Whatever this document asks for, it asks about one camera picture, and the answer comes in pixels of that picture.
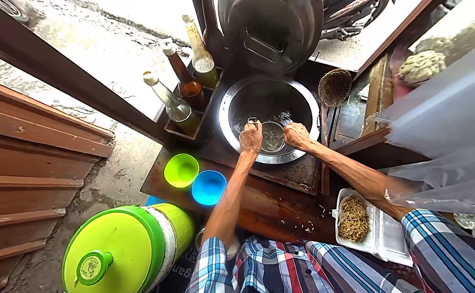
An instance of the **bottle cap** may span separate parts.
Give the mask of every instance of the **bottle cap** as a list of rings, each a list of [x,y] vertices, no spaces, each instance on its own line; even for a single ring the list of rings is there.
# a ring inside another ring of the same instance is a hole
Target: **bottle cap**
[[[162,44],[162,50],[167,56],[174,55],[176,53],[176,48],[174,47],[174,43],[165,41]]]
[[[145,71],[143,72],[143,81],[150,86],[155,85],[160,81],[160,79],[152,72]]]
[[[186,23],[192,23],[194,21],[194,18],[188,14],[184,14],[181,16],[181,19],[183,19],[184,22]]]

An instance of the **hand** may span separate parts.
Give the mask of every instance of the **hand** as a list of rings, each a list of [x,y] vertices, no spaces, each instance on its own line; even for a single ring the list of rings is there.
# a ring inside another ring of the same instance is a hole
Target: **hand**
[[[247,123],[245,130],[239,135],[239,142],[241,145],[241,154],[251,154],[254,161],[261,150],[261,143],[263,141],[263,125],[257,121],[257,129],[254,124]]]
[[[310,143],[310,134],[301,123],[290,123],[283,129],[285,143],[296,149],[306,151]]]

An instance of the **yellow noodle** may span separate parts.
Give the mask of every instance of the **yellow noodle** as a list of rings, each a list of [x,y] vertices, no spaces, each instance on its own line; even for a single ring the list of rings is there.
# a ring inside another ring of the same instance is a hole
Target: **yellow noodle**
[[[368,214],[362,200],[350,196],[341,204],[342,218],[338,225],[338,235],[353,242],[359,242],[369,232]]]

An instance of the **concrete ground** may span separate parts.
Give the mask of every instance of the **concrete ground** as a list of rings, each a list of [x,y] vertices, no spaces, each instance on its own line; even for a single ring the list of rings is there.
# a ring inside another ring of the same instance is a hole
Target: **concrete ground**
[[[357,69],[407,16],[405,11],[410,11],[418,2],[398,0],[397,5],[402,7],[393,7],[390,3],[387,11],[360,35],[346,42],[321,41],[316,54],[320,52],[319,58]],[[159,43],[165,37],[172,37],[182,46],[182,56],[187,61],[192,50],[187,47],[181,15],[195,14],[191,0],[32,0],[32,3],[46,16],[32,28],[34,33],[154,118],[161,102],[142,82],[141,76],[146,70],[157,71],[169,88],[176,85],[177,78]],[[116,135],[111,158],[95,165],[86,177],[84,187],[57,224],[48,245],[23,257],[2,290],[60,293],[63,292],[61,260],[72,235],[100,211],[145,203],[147,195],[139,189],[162,146],[1,60],[0,83],[110,129]]]

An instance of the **large metal pot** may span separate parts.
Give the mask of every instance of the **large metal pot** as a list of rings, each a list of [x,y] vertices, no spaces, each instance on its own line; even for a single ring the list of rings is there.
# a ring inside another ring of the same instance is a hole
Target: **large metal pot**
[[[252,68],[284,75],[314,52],[322,0],[220,0],[225,43]]]
[[[310,138],[319,137],[319,107],[312,93],[297,81],[256,75],[235,83],[223,97],[219,124],[223,135],[240,151],[239,134],[249,117],[262,123],[273,121],[282,127],[290,122],[302,123]],[[276,152],[261,150],[256,162],[282,164],[302,157],[305,152],[285,144]]]

